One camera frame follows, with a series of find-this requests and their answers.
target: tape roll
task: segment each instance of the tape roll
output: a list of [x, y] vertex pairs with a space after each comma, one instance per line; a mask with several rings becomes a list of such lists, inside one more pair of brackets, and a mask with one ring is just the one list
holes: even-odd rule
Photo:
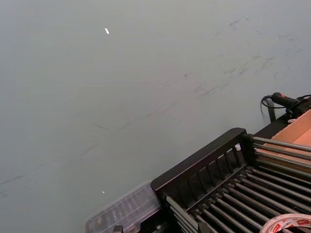
[[311, 215], [285, 214], [276, 216], [266, 222], [260, 233], [276, 233], [289, 227], [311, 228]]

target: plastic storage box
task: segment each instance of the plastic storage box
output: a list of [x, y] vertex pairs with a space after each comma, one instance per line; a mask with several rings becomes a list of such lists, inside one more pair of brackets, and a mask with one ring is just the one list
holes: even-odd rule
[[140, 224], [160, 209], [150, 187], [143, 183], [85, 222], [85, 233], [112, 233], [116, 225], [122, 225], [125, 233], [137, 233]]

